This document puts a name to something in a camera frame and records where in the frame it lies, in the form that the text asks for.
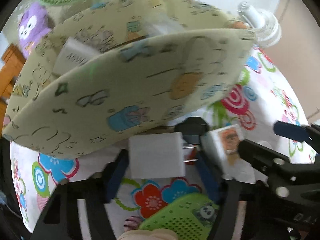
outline purple plush toy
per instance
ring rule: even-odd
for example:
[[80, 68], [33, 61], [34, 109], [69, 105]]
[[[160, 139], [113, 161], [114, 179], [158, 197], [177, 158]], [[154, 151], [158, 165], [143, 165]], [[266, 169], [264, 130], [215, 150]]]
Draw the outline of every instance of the purple plush toy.
[[37, 2], [32, 3], [19, 23], [20, 47], [25, 58], [29, 57], [32, 49], [50, 31], [47, 10]]

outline plush toy eye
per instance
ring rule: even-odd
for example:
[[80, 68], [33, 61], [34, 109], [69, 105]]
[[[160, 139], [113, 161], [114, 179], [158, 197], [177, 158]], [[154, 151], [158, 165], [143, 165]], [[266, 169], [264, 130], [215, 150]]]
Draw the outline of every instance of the plush toy eye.
[[28, 20], [28, 24], [27, 24], [27, 28], [29, 29], [29, 31], [31, 31], [37, 24], [37, 17], [35, 15], [33, 15], [29, 20]]
[[19, 37], [21, 38], [21, 36], [23, 35], [23, 31], [24, 31], [24, 26], [22, 25], [19, 29]]

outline floral tablecloth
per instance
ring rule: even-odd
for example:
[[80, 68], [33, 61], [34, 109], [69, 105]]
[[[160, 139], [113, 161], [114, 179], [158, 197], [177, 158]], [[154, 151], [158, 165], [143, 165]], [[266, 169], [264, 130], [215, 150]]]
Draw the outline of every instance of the floral tablecloth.
[[[222, 87], [223, 84], [208, 89], [208, 97]], [[273, 133], [273, 124], [277, 120], [296, 125], [308, 122], [287, 80], [256, 46], [251, 50], [238, 83], [226, 98], [171, 121], [169, 125], [175, 125], [190, 116], [203, 117], [212, 129], [238, 123], [245, 138], [289, 156], [293, 163], [314, 162], [316, 153], [310, 146]], [[12, 142], [12, 177], [27, 229], [33, 231], [43, 207], [60, 180], [83, 180], [101, 171], [114, 160], [121, 148], [127, 146], [126, 143], [123, 141], [75, 160], [59, 160]], [[185, 154], [192, 157], [193, 152], [189, 149]], [[205, 194], [193, 163], [187, 163], [186, 172], [185, 178], [133, 180], [128, 170], [117, 198], [106, 205], [116, 237], [124, 231], [136, 229], [144, 219], [184, 194]], [[257, 172], [256, 179], [260, 178], [263, 179], [263, 176]], [[80, 216], [85, 216], [85, 205], [79, 207]], [[84, 240], [91, 239], [83, 221], [80, 218]]]

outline wooden chair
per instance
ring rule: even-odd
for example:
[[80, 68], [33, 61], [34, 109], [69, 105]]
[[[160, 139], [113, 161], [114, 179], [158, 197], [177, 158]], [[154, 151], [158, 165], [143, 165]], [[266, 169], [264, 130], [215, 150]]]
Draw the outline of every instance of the wooden chair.
[[[2, 60], [4, 61], [5, 65], [0, 70], [0, 96], [2, 98], [9, 99], [15, 83], [13, 77], [19, 76], [26, 59], [23, 57], [18, 47], [11, 44], [2, 55]], [[0, 127], [3, 126], [3, 119], [6, 109], [7, 104], [1, 99]]]

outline beige floor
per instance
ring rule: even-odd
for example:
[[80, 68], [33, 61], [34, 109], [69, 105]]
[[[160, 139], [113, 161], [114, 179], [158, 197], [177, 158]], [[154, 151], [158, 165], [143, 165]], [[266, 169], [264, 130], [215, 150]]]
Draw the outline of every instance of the beige floor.
[[320, 119], [320, 27], [301, 0], [280, 0], [282, 37], [265, 51], [295, 91], [309, 123]]

